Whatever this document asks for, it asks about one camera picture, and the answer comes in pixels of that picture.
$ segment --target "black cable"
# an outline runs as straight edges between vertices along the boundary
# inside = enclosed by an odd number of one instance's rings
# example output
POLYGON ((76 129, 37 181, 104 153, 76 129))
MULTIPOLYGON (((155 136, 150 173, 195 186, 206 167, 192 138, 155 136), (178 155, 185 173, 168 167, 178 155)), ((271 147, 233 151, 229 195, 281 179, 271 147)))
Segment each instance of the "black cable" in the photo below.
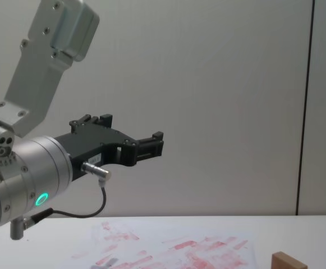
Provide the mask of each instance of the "black cable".
POLYGON ((105 192, 105 188, 102 188, 102 194, 103 194, 102 206, 100 207, 100 209, 98 209, 97 211, 95 211, 92 214, 76 215, 76 214, 72 214, 72 213, 68 213, 68 212, 64 212, 64 211, 59 211, 59 210, 53 210, 53 214, 61 214, 61 215, 68 216, 68 217, 76 217, 78 219, 86 219, 88 217, 95 217, 97 214, 99 214, 99 213, 101 213, 103 211, 103 209, 105 208, 105 204, 107 203, 107 194, 105 192))

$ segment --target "vertical black line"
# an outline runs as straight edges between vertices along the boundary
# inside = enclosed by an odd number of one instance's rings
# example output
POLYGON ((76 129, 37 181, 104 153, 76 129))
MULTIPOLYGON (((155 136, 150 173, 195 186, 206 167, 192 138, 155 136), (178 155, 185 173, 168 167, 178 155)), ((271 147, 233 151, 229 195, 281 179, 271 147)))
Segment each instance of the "vertical black line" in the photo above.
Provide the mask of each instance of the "vertical black line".
POLYGON ((307 104, 307 92, 308 92, 308 89, 309 89, 310 59, 311 59, 311 45, 312 45, 312 42, 313 42, 314 14, 315 14, 315 0, 313 0, 313 6, 312 6, 312 9, 311 9, 309 56, 307 58, 307 73, 306 73, 306 87, 305 87, 305 101, 304 101, 304 116, 302 118, 300 163, 299 163, 299 181, 297 182, 296 213, 295 213, 296 215, 299 214, 300 186, 301 186, 301 170, 302 170, 302 154, 303 154, 303 151, 304 151, 306 104, 307 104))

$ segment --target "small wooden block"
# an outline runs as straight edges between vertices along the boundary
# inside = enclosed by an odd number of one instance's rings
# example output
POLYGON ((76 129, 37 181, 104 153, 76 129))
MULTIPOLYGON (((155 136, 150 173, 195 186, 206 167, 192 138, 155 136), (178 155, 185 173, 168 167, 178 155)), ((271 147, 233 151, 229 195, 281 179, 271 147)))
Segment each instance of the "small wooden block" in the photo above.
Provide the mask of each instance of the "small wooden block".
POLYGON ((307 269, 307 265, 283 252, 273 254, 271 269, 307 269))

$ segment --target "white wall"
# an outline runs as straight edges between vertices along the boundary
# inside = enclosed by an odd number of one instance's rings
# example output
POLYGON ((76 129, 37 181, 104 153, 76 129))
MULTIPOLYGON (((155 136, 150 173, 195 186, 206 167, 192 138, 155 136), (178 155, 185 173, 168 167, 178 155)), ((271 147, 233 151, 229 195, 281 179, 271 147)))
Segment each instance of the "white wall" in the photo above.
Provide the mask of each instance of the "white wall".
POLYGON ((316 1, 300 214, 326 214, 326 1, 316 1))
MULTIPOLYGON (((37 135, 113 114, 163 157, 108 166, 107 216, 294 214, 311 0, 91 0, 100 25, 37 135)), ((0 1, 0 100, 38 0, 0 1)), ((50 206, 92 212, 94 177, 50 206)))

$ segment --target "white table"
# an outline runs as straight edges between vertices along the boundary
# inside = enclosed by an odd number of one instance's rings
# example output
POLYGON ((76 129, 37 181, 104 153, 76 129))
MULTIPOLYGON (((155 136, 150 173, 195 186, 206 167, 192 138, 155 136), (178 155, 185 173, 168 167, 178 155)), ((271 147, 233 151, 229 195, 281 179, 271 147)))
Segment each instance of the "white table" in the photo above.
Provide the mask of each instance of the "white table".
POLYGON ((17 242, 9 237, 9 225, 4 225, 0 227, 0 268, 54 268, 74 253, 80 238, 91 226, 116 219, 248 232, 256 235, 254 247, 260 269, 270 269, 271 256, 278 251, 306 263, 309 269, 326 269, 326 216, 46 219, 26 231, 24 238, 17 242))

